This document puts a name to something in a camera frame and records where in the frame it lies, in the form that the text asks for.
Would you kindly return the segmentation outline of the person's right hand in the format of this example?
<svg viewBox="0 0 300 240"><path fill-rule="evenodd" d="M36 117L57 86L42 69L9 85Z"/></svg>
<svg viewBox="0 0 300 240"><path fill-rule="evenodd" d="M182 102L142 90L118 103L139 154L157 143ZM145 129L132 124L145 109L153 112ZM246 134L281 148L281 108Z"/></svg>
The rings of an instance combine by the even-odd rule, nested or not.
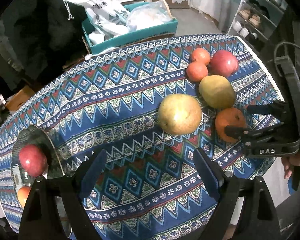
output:
<svg viewBox="0 0 300 240"><path fill-rule="evenodd" d="M300 166L300 153L290 157L282 157L281 162L284 168L284 179L288 179L293 174L292 166Z"/></svg>

